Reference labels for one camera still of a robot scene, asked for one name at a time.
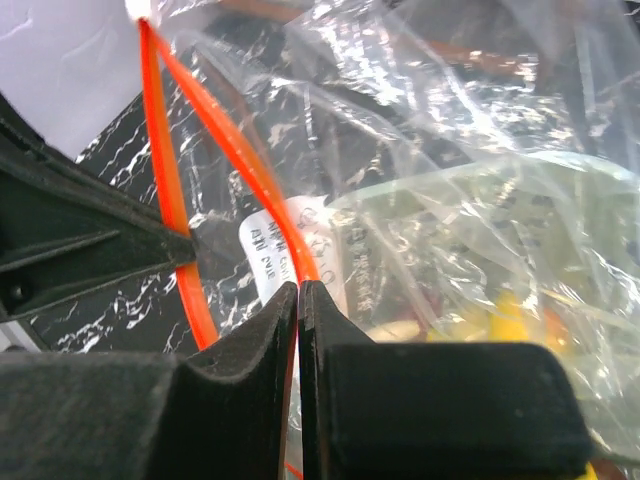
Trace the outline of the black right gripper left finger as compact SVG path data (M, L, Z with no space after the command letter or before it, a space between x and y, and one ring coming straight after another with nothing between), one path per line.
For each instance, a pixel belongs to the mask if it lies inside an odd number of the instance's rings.
M277 479L296 288L190 357L5 353L5 479Z

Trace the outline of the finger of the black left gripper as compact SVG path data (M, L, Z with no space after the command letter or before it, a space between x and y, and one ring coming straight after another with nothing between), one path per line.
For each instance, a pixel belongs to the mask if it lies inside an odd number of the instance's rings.
M195 260L191 237L83 171L1 101L1 317Z

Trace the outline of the clear bag orange zipper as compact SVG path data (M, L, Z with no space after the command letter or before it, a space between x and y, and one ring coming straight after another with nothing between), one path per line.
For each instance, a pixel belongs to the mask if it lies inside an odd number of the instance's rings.
M501 156L571 152L639 178L635 1L129 1L164 221L238 221L252 297L319 280L331 204Z

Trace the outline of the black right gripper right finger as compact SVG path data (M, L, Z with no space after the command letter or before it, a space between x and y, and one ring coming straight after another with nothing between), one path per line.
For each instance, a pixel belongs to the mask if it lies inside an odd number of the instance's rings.
M318 281L298 307L308 479L575 479L593 443L533 343L377 343Z

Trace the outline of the yellow banana bunch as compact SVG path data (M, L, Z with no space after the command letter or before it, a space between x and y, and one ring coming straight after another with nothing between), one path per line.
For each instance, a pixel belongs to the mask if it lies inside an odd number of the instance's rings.
M455 301L434 290L426 290L424 297L432 318L424 319L415 308L407 307L380 325L366 328L366 334L378 343L534 343L559 360L575 351L574 335L551 306L544 304L532 311L511 290L500 290L490 307Z

